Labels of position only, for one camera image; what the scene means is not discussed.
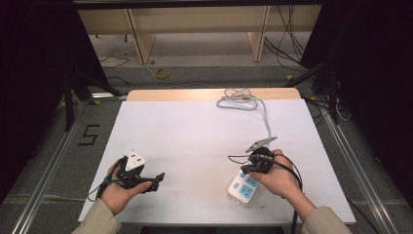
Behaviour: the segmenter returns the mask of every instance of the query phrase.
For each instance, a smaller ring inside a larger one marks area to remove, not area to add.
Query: white table
[[[270,148],[281,148],[295,163],[304,191],[316,206],[332,208],[346,223],[356,222],[304,100],[266,99],[265,103],[273,136],[278,137]],[[235,205],[227,194],[240,169],[227,156],[242,155],[255,140],[265,137],[262,106],[240,111],[218,108],[215,100],[126,101],[91,191],[118,158],[134,149],[147,162],[142,176],[163,172],[166,176],[157,192],[130,201],[117,215],[122,222],[152,226],[288,225],[293,209],[264,186],[260,185],[247,205]],[[85,203],[79,220],[91,205]]]

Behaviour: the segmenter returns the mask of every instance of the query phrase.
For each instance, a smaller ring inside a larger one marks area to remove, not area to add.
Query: metal rail
[[[380,226],[380,229],[383,233],[399,233],[386,206],[382,202],[377,191],[374,189],[370,179],[368,178],[363,167],[358,161],[355,152],[350,147],[346,137],[341,131],[340,126],[334,124],[334,121],[329,116],[326,117],[326,123],[330,131],[333,133],[334,138],[336,139],[337,144],[340,147],[340,150],[343,153],[343,156],[346,159],[346,162],[349,165],[350,170],[352,171],[353,176],[356,179],[356,182],[361,190],[361,193],[364,195],[364,198],[368,206],[370,207],[371,212],[374,214]]]
[[[30,200],[27,202],[26,206],[24,207],[23,211],[21,212],[18,221],[13,229],[13,234],[22,234],[27,233],[34,217],[36,216],[37,211],[42,204],[43,198],[46,192],[49,189],[49,186],[56,174],[58,166],[64,154],[67,150],[67,147],[70,143],[70,140],[73,138],[74,133],[78,127],[79,120],[83,116],[88,104],[86,101],[81,101],[78,105],[78,114],[77,117],[72,125],[72,127],[63,134],[63,137],[58,144],[58,147],[47,167],[45,172],[43,173],[42,178],[40,179],[39,183],[36,186],[33,194],[30,197]]]

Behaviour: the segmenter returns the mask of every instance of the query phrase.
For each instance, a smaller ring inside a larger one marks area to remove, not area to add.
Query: person's right hand
[[[276,149],[273,151],[273,154],[282,155],[282,151],[280,149]],[[292,164],[286,158],[276,156],[274,160],[292,169]],[[293,193],[301,192],[294,175],[280,166],[274,165],[267,174],[251,172],[250,175],[255,180],[261,182],[268,190],[270,190],[270,192],[276,195],[286,198]]]
[[[273,151],[274,155],[282,154],[280,149]],[[276,156],[275,160],[290,169],[291,162],[282,156]],[[270,192],[282,196],[297,211],[301,220],[305,220],[316,206],[304,195],[298,186],[298,181],[286,169],[273,165],[273,168],[267,174],[250,173],[251,177],[261,182]]]

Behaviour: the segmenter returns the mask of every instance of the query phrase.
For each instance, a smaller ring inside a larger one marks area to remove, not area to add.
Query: power cord
[[[216,106],[218,108],[251,111],[256,110],[258,108],[258,102],[260,102],[264,108],[264,123],[268,131],[268,137],[271,137],[271,128],[268,124],[267,106],[265,105],[265,102],[262,99],[254,96],[251,90],[249,89],[237,90],[233,88],[228,88],[224,91],[224,94],[225,96],[221,97],[221,99],[216,102]],[[223,105],[222,102],[224,101],[229,102],[232,105]],[[245,107],[243,106],[245,104],[252,104],[252,106]]]
[[[373,231],[374,231],[375,233],[377,233],[377,234],[380,234],[379,230],[377,230],[376,226],[374,226],[373,222],[367,217],[367,215],[365,215],[365,214],[361,211],[361,209],[360,209],[358,206],[356,206],[356,204],[354,204],[354,203],[352,202],[352,200],[350,200],[348,197],[346,197],[346,199],[347,199],[347,202],[349,202],[349,204],[352,205],[352,207],[354,207],[354,208],[358,211],[358,213],[367,221],[367,223],[371,226],[371,228],[373,229]]]

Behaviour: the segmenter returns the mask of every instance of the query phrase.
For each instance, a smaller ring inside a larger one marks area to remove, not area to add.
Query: power strip
[[[258,188],[259,182],[251,176],[246,175],[243,171],[239,171],[228,188],[228,193],[233,198],[232,202],[238,205],[240,202],[248,203],[255,190]]]

